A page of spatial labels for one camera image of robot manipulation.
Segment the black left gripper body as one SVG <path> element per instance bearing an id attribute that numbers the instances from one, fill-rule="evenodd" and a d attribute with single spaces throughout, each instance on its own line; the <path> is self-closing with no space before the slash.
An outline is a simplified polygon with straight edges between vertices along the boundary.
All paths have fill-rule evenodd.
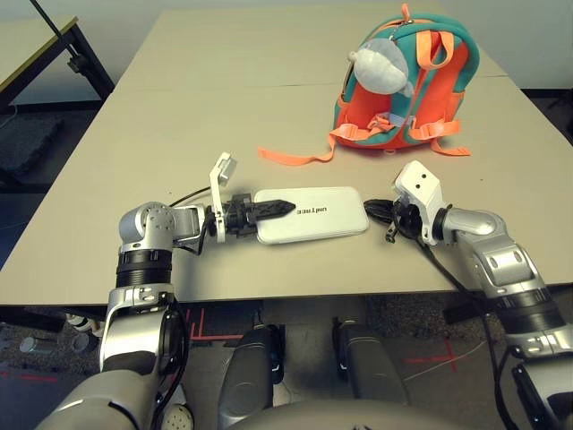
<path id="1" fill-rule="evenodd" d="M 257 233 L 256 222 L 252 220 L 253 202 L 250 194 L 235 194 L 222 207 L 228 235 L 248 237 Z"/>

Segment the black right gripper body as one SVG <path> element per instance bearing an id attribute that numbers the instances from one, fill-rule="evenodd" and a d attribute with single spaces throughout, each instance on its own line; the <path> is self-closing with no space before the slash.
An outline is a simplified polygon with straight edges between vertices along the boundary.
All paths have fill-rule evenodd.
<path id="1" fill-rule="evenodd" d="M 393 202 L 390 214 L 390 225 L 386 232 L 387 242 L 394 243 L 396 235 L 414 241 L 418 240 L 423 223 L 417 206 L 396 200 Z"/>

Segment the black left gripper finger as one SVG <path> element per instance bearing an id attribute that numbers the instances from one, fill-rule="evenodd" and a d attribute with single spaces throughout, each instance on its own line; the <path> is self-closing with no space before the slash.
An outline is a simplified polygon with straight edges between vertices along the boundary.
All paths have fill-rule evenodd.
<path id="1" fill-rule="evenodd" d="M 254 221 L 276 219 L 286 216 L 295 209 L 295 204 L 284 200 L 255 202 L 252 209 Z"/>

